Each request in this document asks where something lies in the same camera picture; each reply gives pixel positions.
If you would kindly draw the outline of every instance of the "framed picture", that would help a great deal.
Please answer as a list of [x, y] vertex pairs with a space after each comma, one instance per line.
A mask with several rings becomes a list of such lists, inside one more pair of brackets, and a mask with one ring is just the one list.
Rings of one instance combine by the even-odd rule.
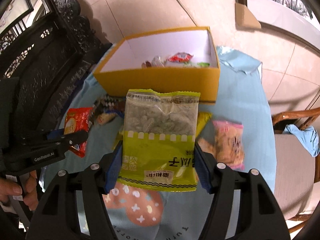
[[239, 0], [255, 18], [320, 50], [320, 23], [306, 0]]
[[0, 36], [33, 11], [30, 0], [12, 0], [0, 19]]

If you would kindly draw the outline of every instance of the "blue gripper pad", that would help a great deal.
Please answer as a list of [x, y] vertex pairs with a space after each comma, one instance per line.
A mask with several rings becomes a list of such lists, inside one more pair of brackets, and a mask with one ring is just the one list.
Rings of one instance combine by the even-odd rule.
[[118, 175], [122, 165], [122, 141], [119, 142], [115, 151], [115, 155], [111, 161], [110, 167], [106, 172], [106, 184], [104, 186], [104, 190], [108, 194], [110, 190], [112, 190], [118, 179]]
[[63, 136], [64, 129], [59, 129], [59, 130], [52, 130], [48, 135], [47, 139], [57, 139], [61, 136]]
[[205, 164], [204, 159], [202, 158], [199, 145], [195, 145], [195, 168], [198, 174], [201, 186], [209, 193], [213, 194], [213, 186], [211, 184], [211, 172], [207, 165]]

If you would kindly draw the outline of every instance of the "red snack bag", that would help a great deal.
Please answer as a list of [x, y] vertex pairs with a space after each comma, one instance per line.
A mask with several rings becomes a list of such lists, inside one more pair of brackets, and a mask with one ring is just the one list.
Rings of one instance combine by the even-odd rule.
[[170, 62], [177, 62], [177, 63], [185, 63], [189, 62], [192, 59], [192, 55], [185, 53], [185, 52], [179, 52], [177, 54], [174, 54], [172, 57], [169, 57], [167, 61]]
[[[92, 107], [70, 108], [67, 112], [64, 122], [64, 134], [77, 132], [79, 130], [89, 130], [88, 119]], [[75, 155], [83, 158], [85, 156], [85, 148], [87, 142], [76, 144], [70, 147]]]

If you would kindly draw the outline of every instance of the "yellow snack wrapper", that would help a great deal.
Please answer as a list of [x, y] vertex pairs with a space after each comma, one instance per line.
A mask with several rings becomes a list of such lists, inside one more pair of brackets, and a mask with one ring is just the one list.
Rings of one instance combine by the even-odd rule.
[[197, 129], [196, 129], [196, 137], [201, 133], [203, 128], [206, 126], [207, 122], [212, 117], [212, 113], [199, 112], [197, 119]]
[[118, 181], [158, 191], [194, 191], [199, 93], [129, 90]]

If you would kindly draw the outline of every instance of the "candy wrapper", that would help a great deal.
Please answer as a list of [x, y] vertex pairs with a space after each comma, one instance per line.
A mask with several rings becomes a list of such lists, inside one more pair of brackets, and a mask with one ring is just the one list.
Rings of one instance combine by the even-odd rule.
[[119, 182], [160, 191], [196, 190], [199, 97], [193, 92], [129, 90]]
[[[64, 122], [64, 134], [73, 133], [79, 130], [89, 130], [88, 119], [92, 107], [70, 108], [67, 112]], [[76, 144], [70, 147], [75, 155], [83, 158], [85, 156], [85, 148], [87, 142]]]
[[98, 98], [89, 115], [89, 129], [95, 123], [100, 125], [111, 122], [115, 117], [124, 118], [125, 98], [111, 97], [108, 94]]
[[174, 54], [172, 57], [169, 57], [167, 61], [176, 62], [176, 63], [184, 63], [189, 62], [192, 59], [192, 55], [185, 52], [179, 52]]
[[152, 59], [151, 65], [152, 65], [153, 67], [164, 67], [164, 64], [163, 64], [162, 59], [161, 59], [160, 56], [155, 56], [155, 57]]
[[204, 152], [211, 153], [217, 162], [232, 169], [244, 169], [242, 145], [243, 125], [224, 120], [211, 120], [197, 142]]
[[210, 121], [211, 118], [212, 118], [212, 113], [206, 113], [206, 112], [198, 113], [196, 137], [198, 137], [198, 135], [201, 133], [201, 131], [204, 129], [204, 127]]

